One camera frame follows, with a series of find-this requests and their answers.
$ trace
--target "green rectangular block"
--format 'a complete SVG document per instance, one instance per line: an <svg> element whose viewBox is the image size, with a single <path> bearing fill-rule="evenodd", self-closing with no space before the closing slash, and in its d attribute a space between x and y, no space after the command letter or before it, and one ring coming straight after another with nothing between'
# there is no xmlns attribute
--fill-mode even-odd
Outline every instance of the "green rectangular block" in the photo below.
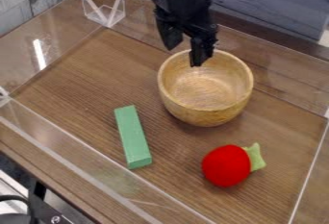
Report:
<svg viewBox="0 0 329 224"><path fill-rule="evenodd" d="M145 136L135 106L115 109L115 119L129 169L152 164L149 142Z"/></svg>

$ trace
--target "bowl rim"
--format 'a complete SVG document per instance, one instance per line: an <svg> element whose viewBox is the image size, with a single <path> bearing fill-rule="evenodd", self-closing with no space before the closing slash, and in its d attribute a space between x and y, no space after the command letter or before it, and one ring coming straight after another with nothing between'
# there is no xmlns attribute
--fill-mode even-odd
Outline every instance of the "bowl rim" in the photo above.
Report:
<svg viewBox="0 0 329 224"><path fill-rule="evenodd" d="M160 91L162 91L162 93L166 95L166 97L180 106L182 106L184 108L186 109L190 109L190 110L194 110L197 112L220 112L220 111L225 111L228 110L229 108L234 107L237 104L240 104L241 102L244 102L249 97L250 97L250 94L252 94L252 91L253 91L253 86L255 86L255 79L253 79L253 74L252 74L252 70L250 68L248 67L246 63L238 58L236 57L233 54L230 54L229 52L226 51L222 51L222 50L217 50L214 49L214 52L216 53L220 53L220 54L224 54L229 57L232 57L242 66L244 66L244 69L246 71L246 75L248 75L248 78L249 78L249 82L250 82L250 85L249 85L249 88L246 90L246 93L244 94L244 96L240 98L240 100L237 100L233 104L230 105L226 105L221 108L200 108L200 109L196 109L194 107L189 106L188 104L185 104L184 102L181 102L177 98L174 98L174 96L170 94L170 92L168 91L168 88L165 88L165 85L164 85L164 81L162 81L162 76L164 76L164 71L165 71L165 68L166 66L169 65L169 62L180 55L184 55L186 54L188 52L190 52L190 50L184 50L184 51L180 51L178 53L176 53L161 65L161 68L158 70L158 86L160 86Z"/></svg>

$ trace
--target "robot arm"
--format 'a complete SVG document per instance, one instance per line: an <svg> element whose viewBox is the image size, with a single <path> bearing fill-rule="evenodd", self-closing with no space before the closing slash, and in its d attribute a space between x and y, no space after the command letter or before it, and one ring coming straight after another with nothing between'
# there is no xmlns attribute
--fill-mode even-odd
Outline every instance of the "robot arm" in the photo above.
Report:
<svg viewBox="0 0 329 224"><path fill-rule="evenodd" d="M169 50L190 36L190 66L201 66L214 53L217 24L210 17L213 0L153 0L160 35Z"/></svg>

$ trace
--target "wooden bowl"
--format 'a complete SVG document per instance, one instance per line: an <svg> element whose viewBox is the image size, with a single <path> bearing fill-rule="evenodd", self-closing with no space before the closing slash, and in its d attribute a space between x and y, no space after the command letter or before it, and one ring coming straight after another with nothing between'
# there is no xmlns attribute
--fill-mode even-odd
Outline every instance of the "wooden bowl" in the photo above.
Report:
<svg viewBox="0 0 329 224"><path fill-rule="evenodd" d="M192 125L212 127L241 113L252 94L253 75L237 57L218 50L201 67L190 67L188 50L162 64L158 86L173 116Z"/></svg>

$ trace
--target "strawberry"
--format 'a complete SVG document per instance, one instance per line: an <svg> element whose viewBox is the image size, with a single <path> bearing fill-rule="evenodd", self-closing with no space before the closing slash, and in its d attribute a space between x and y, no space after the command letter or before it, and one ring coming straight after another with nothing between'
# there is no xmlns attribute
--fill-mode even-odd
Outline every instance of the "strawberry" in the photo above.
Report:
<svg viewBox="0 0 329 224"><path fill-rule="evenodd" d="M250 172L265 166L259 143L249 148L232 144L218 147L202 160L205 177L220 187L238 184L248 178Z"/></svg>

